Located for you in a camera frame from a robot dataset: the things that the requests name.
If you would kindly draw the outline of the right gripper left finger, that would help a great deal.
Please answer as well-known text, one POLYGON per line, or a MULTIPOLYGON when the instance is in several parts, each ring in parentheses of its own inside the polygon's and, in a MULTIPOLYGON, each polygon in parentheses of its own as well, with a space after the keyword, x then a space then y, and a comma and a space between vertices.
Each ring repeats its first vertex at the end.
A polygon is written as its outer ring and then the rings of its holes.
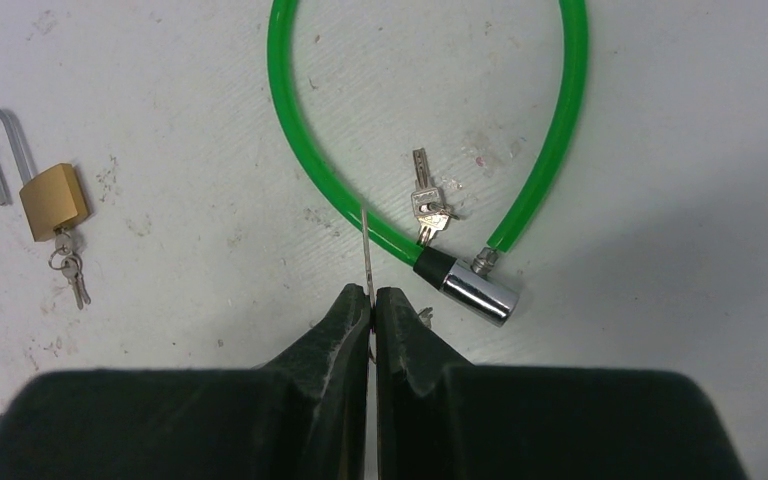
POLYGON ((349 284, 258 368, 40 375, 0 418, 0 479, 360 479, 370 318, 349 284))

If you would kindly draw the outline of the brass padlock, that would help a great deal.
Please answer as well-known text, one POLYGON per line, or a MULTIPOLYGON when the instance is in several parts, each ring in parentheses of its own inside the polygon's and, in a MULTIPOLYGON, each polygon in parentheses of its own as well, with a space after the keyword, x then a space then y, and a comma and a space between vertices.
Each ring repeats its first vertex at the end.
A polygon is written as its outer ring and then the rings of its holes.
MULTIPOLYGON (((22 181, 19 197, 33 240, 52 240, 87 220, 90 208, 75 167, 70 163, 58 163, 33 175, 18 123, 3 109, 0 109, 0 122, 22 181)), ((0 205, 9 203, 10 196, 0 168, 0 205)))

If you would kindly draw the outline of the padlock keys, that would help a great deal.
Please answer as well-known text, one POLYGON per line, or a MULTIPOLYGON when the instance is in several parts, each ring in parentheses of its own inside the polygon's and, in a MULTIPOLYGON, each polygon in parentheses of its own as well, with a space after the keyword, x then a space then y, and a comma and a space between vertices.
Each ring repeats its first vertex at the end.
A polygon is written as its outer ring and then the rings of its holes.
POLYGON ((83 260, 77 251, 77 244, 65 229, 57 229, 54 237, 55 249, 48 259, 48 266, 60 272, 73 291, 76 306, 83 310, 92 303, 86 289, 83 275, 83 260))

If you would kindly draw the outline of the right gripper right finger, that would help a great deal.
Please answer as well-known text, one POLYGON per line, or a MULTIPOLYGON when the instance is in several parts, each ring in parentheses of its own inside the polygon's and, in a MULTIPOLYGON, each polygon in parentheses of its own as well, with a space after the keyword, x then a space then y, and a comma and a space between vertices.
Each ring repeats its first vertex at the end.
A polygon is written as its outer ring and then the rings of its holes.
POLYGON ((406 295, 375 307, 383 479, 742 479, 709 397, 659 370, 477 365, 406 295))

